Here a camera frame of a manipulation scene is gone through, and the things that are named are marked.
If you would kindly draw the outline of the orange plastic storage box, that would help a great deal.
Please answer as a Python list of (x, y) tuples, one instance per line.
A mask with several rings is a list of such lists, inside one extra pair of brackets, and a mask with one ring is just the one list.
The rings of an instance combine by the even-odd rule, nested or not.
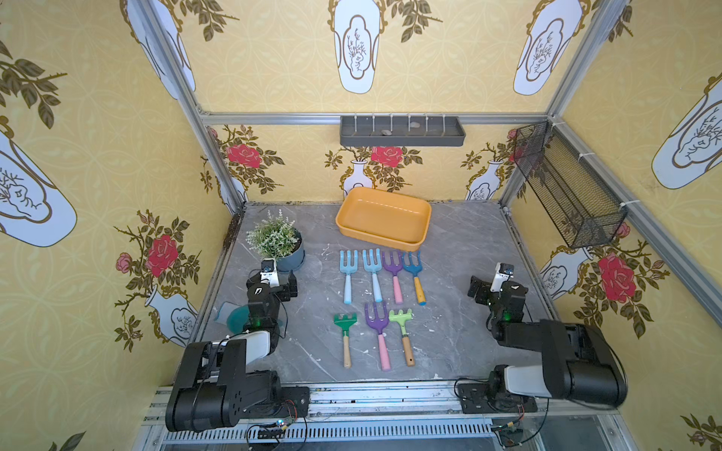
[(336, 225), (344, 236), (415, 252), (426, 240), (431, 218), (426, 200), (358, 187), (342, 202)]

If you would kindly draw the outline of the blue cultivator yellow handle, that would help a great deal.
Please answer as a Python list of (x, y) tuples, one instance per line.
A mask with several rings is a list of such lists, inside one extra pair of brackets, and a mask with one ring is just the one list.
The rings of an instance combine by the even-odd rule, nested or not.
[(424, 289), (422, 287), (419, 274), (423, 271), (423, 266), (419, 257), (419, 252), (407, 252), (402, 255), (402, 266), (406, 272), (413, 276), (417, 303), (420, 306), (427, 304)]

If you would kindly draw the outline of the light blue hand rake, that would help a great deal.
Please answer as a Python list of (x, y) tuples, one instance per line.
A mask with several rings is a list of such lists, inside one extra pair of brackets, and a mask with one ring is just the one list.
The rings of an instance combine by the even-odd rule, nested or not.
[(340, 271), (345, 275), (343, 302), (353, 302), (352, 276), (358, 269), (358, 251), (340, 251)]
[(374, 301), (376, 303), (381, 303), (384, 300), (378, 279), (378, 272), (383, 269), (381, 249), (376, 248), (372, 250), (364, 250), (362, 256), (365, 271), (372, 275), (372, 292)]

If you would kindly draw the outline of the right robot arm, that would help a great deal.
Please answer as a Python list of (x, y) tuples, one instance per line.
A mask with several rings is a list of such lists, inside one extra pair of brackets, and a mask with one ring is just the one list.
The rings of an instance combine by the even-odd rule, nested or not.
[(511, 280), (494, 284), (470, 278), (467, 295), (490, 309), (488, 331), (498, 345), (541, 355), (536, 366), (498, 365), (482, 384), (492, 408), (501, 400), (522, 404), (531, 398), (568, 400), (618, 408), (626, 400), (623, 365), (601, 330), (552, 319), (525, 322), (528, 289)]

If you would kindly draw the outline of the green rake wooden handle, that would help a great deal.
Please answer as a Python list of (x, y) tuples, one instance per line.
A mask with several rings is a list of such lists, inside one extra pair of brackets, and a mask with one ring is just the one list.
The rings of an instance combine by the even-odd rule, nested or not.
[(357, 313), (334, 315), (334, 323), (341, 329), (344, 368), (351, 368), (350, 330), (357, 323)]

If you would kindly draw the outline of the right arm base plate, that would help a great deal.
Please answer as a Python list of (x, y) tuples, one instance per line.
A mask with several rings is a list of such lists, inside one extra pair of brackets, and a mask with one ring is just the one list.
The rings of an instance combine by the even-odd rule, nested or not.
[(535, 398), (496, 390), (481, 381), (456, 381), (454, 394), (460, 401), (463, 413), (508, 413), (522, 415), (539, 411)]

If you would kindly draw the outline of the light green tool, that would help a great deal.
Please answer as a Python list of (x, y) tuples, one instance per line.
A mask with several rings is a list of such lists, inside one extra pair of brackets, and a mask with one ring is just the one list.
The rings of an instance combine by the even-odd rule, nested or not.
[(406, 329), (406, 323), (414, 318), (413, 311), (411, 308), (407, 310), (391, 310), (389, 312), (389, 320), (400, 326), (400, 333), (402, 334), (402, 347), (404, 351), (405, 362), (410, 368), (416, 365), (415, 356), (413, 353), (413, 347), (410, 336)]

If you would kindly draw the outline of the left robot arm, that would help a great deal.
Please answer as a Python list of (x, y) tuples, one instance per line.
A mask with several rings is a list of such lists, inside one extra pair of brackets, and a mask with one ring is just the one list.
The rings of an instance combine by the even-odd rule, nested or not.
[(306, 387), (284, 389), (274, 370), (250, 372), (246, 366), (272, 354), (284, 338), (279, 310), (298, 296), (297, 280), (288, 275), (277, 287), (255, 275), (246, 281), (248, 319), (240, 334), (219, 341), (197, 341), (184, 351), (165, 410), (171, 432), (230, 428), (242, 419), (297, 418), (308, 397)]

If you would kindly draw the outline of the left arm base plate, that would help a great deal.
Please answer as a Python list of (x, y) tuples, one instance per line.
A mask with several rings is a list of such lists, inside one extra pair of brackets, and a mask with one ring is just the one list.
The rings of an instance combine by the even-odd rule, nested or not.
[(276, 400), (265, 401), (242, 409), (240, 419), (306, 418), (310, 406), (308, 386), (282, 386)]

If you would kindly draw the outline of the purple cultivator pink handle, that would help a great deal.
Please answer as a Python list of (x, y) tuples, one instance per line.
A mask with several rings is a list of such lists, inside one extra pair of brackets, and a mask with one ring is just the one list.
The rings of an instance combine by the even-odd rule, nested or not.
[(364, 310), (368, 327), (377, 333), (381, 368), (383, 371), (389, 371), (391, 370), (391, 364), (384, 336), (384, 330), (389, 324), (387, 303), (366, 303), (364, 304)]

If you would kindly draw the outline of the purple rake pink handle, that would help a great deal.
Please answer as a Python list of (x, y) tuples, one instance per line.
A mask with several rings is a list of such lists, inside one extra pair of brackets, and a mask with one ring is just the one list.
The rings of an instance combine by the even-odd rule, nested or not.
[(392, 276), (394, 302), (398, 306), (403, 303), (399, 273), (403, 270), (403, 255), (400, 250), (383, 250), (381, 252), (383, 269)]

